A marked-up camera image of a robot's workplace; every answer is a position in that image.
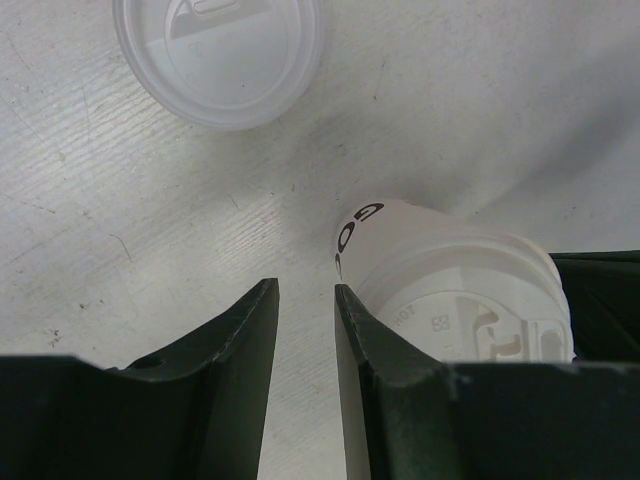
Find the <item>translucent plastic lid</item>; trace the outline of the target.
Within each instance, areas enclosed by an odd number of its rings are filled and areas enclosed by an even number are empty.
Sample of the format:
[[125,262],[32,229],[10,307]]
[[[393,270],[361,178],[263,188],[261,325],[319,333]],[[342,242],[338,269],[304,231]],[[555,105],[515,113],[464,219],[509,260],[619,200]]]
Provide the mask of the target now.
[[319,65],[319,1],[115,1],[133,74],[162,107],[221,131],[277,119]]
[[438,361],[570,363],[576,356],[559,271],[520,238],[480,235],[397,252],[357,295]]

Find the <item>white paper cup with text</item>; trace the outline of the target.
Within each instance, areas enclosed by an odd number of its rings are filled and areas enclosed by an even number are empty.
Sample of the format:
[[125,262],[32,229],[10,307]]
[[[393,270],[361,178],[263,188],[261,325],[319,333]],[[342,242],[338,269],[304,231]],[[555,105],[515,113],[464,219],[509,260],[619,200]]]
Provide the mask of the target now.
[[491,237],[435,210],[379,199],[343,219],[334,258],[341,282],[381,320],[456,317],[459,302],[497,301]]

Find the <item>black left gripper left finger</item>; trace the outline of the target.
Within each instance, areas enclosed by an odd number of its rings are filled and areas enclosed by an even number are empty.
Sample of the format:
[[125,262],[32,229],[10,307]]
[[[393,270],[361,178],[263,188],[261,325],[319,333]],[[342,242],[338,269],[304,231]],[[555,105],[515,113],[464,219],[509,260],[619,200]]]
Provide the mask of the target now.
[[259,281],[228,310],[106,373],[107,479],[254,479],[279,316]]

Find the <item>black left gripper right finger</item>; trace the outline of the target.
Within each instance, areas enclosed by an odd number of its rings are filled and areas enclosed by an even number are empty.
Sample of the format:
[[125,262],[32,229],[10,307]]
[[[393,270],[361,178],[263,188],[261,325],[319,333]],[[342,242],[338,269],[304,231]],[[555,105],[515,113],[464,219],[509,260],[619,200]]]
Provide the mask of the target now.
[[335,288],[335,341],[350,479],[447,479],[450,421],[440,364]]

